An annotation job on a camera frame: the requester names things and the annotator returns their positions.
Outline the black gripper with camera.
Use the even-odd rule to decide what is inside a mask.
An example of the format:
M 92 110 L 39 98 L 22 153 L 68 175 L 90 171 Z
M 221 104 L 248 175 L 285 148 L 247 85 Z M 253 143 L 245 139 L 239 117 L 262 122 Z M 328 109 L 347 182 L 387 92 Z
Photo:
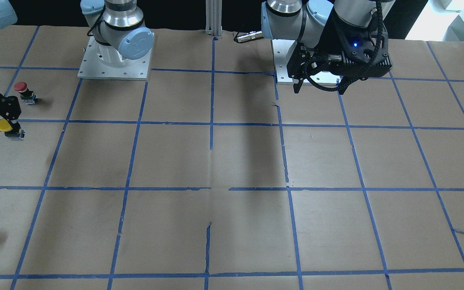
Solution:
M 293 91 L 298 94 L 304 79 L 328 71 L 341 76 L 338 92 L 343 95 L 351 79 L 383 77 L 392 69 L 388 52 L 388 31 L 380 16 L 369 16 L 367 24 L 352 25 L 340 16 L 329 16 L 317 45 L 297 42 L 292 61 L 304 61 L 293 78 Z

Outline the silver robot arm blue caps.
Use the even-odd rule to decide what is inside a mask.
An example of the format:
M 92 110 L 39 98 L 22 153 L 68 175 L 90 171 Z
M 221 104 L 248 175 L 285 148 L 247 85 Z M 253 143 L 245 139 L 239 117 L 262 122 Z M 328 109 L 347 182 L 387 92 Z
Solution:
M 83 0 L 81 11 L 90 38 L 78 77 L 88 80 L 145 81 L 154 34 L 135 0 Z M 14 125 L 21 114 L 18 97 L 0 93 L 0 123 Z

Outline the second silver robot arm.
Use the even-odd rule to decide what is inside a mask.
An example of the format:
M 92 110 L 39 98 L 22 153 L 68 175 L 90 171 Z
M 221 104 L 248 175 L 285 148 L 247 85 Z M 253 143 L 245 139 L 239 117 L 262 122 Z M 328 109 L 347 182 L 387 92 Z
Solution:
M 261 32 L 291 40 L 286 69 L 294 93 L 304 81 L 344 94 L 351 84 L 383 77 L 392 69 L 384 18 L 392 0 L 267 0 Z

